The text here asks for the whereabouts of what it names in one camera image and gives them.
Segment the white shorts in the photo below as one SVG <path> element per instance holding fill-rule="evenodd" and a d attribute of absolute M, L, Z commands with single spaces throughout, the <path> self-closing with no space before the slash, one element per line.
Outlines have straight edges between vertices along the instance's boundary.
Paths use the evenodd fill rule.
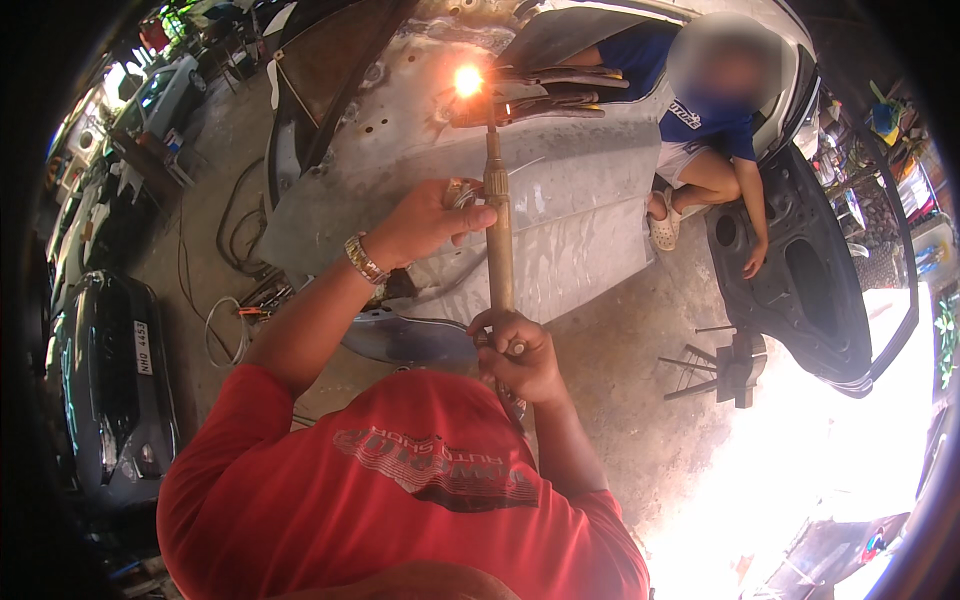
<path fill-rule="evenodd" d="M 662 142 L 660 157 L 657 159 L 657 175 L 661 176 L 674 189 L 684 185 L 680 173 L 686 165 L 709 149 L 709 145 L 699 140 L 692 142 Z"/>

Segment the red t-shirt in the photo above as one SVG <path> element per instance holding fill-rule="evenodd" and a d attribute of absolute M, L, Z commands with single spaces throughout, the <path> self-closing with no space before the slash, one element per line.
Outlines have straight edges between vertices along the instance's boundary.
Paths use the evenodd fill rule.
<path fill-rule="evenodd" d="M 410 371 L 290 432 L 293 401 L 242 365 L 160 489 L 156 526 L 191 600 L 350 584 L 415 559 L 465 564 L 524 600 L 647 599 L 609 492 L 567 499 L 478 381 Z"/>

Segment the door speaker hole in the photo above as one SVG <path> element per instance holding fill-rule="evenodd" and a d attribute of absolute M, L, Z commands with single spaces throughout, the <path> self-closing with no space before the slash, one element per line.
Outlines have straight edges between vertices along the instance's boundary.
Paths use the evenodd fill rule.
<path fill-rule="evenodd" d="M 733 222 L 732 216 L 724 215 L 717 219 L 716 234 L 717 242 L 721 246 L 726 248 L 733 243 L 736 239 L 736 223 Z"/>
<path fill-rule="evenodd" d="M 795 240 L 786 247 L 784 257 L 806 318 L 827 334 L 837 331 L 833 286 L 817 251 L 806 240 Z"/>

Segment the man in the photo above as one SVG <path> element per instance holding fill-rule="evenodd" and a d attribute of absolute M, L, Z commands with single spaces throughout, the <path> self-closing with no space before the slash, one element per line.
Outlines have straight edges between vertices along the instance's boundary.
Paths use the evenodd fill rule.
<path fill-rule="evenodd" d="M 678 49 L 680 31 L 688 45 Z M 686 51 L 678 52 L 686 54 L 678 71 L 684 81 L 671 80 L 677 98 L 660 120 L 657 173 L 669 186 L 648 199 L 651 237 L 662 250 L 673 250 L 685 208 L 732 202 L 742 195 L 756 234 L 743 267 L 748 279 L 763 264 L 768 247 L 751 124 L 753 113 L 777 93 L 770 92 L 770 80 L 779 80 L 771 77 L 780 65 L 775 37 L 743 15 L 702 16 L 683 30 L 649 19 L 564 61 L 620 69 L 631 85 L 605 99 L 633 101 L 653 90 L 668 54 Z"/>
<path fill-rule="evenodd" d="M 496 221 L 489 206 L 443 210 L 446 187 L 422 183 L 271 319 L 174 461 L 157 533 L 186 597 L 646 600 L 550 335 L 519 315 L 487 311 L 468 333 L 493 327 L 481 379 L 534 407 L 540 472 L 494 393 L 448 373 L 393 374 L 289 432 L 372 281 Z M 514 338 L 526 350 L 508 359 Z"/>

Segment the gold watch band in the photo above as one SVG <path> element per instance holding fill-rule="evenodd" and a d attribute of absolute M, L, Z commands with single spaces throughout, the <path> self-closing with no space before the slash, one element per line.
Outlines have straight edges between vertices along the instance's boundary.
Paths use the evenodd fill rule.
<path fill-rule="evenodd" d="M 367 252 L 360 243 L 360 237 L 357 234 L 347 240 L 344 244 L 344 252 L 347 254 L 349 261 L 356 267 L 356 270 L 360 272 L 360 275 L 373 285 L 380 285 L 386 282 L 390 273 L 377 267 L 376 263 L 367 256 Z"/>

